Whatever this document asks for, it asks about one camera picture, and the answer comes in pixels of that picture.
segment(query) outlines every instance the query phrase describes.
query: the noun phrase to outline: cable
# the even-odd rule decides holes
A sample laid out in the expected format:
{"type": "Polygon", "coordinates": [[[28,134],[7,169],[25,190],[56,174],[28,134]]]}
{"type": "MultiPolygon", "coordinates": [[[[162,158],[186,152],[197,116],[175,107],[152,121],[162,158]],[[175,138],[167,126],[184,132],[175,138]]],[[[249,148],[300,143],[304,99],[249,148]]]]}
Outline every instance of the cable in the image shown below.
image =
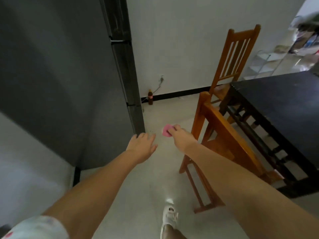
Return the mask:
{"type": "MultiPolygon", "coordinates": [[[[155,92],[157,92],[157,90],[161,87],[161,85],[162,85],[163,81],[164,81],[164,79],[163,79],[163,78],[161,78],[161,80],[160,80],[160,84],[159,84],[158,88],[157,88],[157,89],[153,92],[153,94],[154,94],[155,92]]],[[[143,103],[143,101],[145,101],[147,98],[148,98],[148,96],[147,96],[147,97],[145,97],[145,98],[141,101],[141,103],[143,103]]]]}

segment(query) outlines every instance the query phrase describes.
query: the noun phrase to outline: person's left arm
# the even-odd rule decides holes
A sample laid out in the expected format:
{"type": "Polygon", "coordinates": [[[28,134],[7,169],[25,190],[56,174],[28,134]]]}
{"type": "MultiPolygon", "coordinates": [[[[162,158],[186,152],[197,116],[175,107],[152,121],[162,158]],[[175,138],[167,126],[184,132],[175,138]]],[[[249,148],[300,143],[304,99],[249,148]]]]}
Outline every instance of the person's left arm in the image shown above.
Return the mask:
{"type": "Polygon", "coordinates": [[[134,135],[125,152],[95,174],[81,181],[43,215],[58,219],[70,238],[89,239],[111,207],[123,181],[139,163],[156,150],[155,134],[134,135]]]}

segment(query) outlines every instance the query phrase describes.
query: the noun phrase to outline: dark tabletop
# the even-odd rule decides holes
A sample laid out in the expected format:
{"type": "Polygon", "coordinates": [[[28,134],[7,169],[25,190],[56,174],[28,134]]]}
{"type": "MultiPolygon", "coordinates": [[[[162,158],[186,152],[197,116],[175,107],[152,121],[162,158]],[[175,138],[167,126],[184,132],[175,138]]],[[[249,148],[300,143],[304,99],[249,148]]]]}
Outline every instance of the dark tabletop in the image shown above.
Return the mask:
{"type": "Polygon", "coordinates": [[[319,168],[319,78],[308,71],[231,83],[319,168]]]}

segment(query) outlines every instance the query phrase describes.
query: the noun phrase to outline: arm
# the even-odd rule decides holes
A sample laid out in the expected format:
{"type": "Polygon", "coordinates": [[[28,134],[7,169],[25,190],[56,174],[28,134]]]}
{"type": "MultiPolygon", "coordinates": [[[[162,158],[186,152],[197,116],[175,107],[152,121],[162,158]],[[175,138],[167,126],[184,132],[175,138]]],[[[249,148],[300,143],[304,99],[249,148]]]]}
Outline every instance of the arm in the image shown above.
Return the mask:
{"type": "Polygon", "coordinates": [[[177,148],[202,170],[213,190],[250,238],[317,238],[319,221],[253,173],[170,129],[177,148]]]}
{"type": "Polygon", "coordinates": [[[154,140],[154,134],[149,139],[147,133],[134,135],[125,152],[72,188],[44,215],[58,219],[70,238],[92,238],[126,176],[156,150],[154,140]]]}

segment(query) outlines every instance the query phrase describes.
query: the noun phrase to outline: black table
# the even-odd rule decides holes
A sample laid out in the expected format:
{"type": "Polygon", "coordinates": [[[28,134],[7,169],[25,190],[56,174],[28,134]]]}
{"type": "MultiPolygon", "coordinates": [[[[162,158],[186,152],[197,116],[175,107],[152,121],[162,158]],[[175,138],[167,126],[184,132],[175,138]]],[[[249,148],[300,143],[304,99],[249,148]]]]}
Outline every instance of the black table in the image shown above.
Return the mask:
{"type": "Polygon", "coordinates": [[[284,177],[279,188],[289,198],[319,191],[319,78],[308,71],[233,82],[220,104],[270,165],[284,177]],[[255,122],[245,121],[249,115],[255,122]],[[271,150],[254,132],[261,125],[279,146],[271,150]],[[279,159],[284,150],[288,156],[279,159]],[[308,175],[297,181],[285,163],[293,160],[308,175]]]}

